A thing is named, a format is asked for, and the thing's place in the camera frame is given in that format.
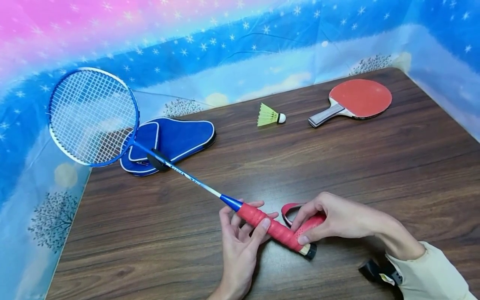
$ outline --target red rubber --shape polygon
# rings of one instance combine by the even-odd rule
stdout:
[[[288,225],[288,227],[292,226],[292,221],[287,218],[288,212],[293,208],[300,208],[304,204],[305,203],[289,203],[289,204],[285,204],[282,207],[282,217],[285,223]],[[313,217],[308,219],[305,223],[303,223],[299,229],[297,229],[297,231],[295,232],[295,237],[298,239],[305,231],[315,228],[318,225],[325,222],[325,219],[326,219],[326,215],[322,212],[318,212]]]
[[[267,214],[260,209],[246,203],[242,204],[241,208],[237,211],[237,215],[254,227],[257,227],[263,219],[268,217]],[[296,252],[299,252],[303,248],[303,246],[298,243],[298,237],[296,237],[293,231],[272,218],[270,218],[270,220],[271,225],[267,232],[272,238]]]

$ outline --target white sleeve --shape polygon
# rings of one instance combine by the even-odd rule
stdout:
[[[444,253],[427,242],[416,260],[401,261],[386,254],[387,259],[403,277],[398,286],[405,300],[477,300],[468,284]]]

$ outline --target racket handle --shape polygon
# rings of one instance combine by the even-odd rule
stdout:
[[[266,213],[256,207],[248,205],[247,203],[242,204],[237,211],[237,215],[254,227],[257,227],[263,219],[268,218]],[[315,244],[300,245],[297,241],[298,237],[293,231],[272,218],[270,218],[270,221],[271,225],[268,228],[267,233],[271,235],[272,238],[302,254],[307,259],[312,259],[315,256],[317,252]]]
[[[310,123],[310,125],[312,125],[312,127],[318,127],[323,122],[327,121],[331,117],[334,117],[335,114],[341,112],[342,110],[344,110],[344,108],[340,104],[334,104],[331,107],[329,107],[328,109],[326,109],[322,112],[319,112],[316,115],[313,115],[313,116],[309,117],[308,118],[308,123]]]

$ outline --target wrist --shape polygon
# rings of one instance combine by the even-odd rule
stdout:
[[[375,224],[374,236],[385,244],[389,255],[399,260],[415,260],[426,251],[397,219],[387,214]]]
[[[241,300],[241,297],[237,296],[230,286],[221,281],[208,300]]]

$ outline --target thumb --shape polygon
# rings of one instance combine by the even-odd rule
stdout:
[[[255,228],[252,233],[252,238],[250,239],[250,244],[248,247],[257,252],[258,247],[262,244],[264,237],[267,235],[268,228],[270,227],[270,218],[265,218],[260,221],[260,224]]]
[[[320,224],[319,226],[312,228],[302,234],[298,242],[300,245],[305,245],[314,241],[321,240],[326,237],[331,237],[332,233],[330,227],[328,226],[327,222]]]

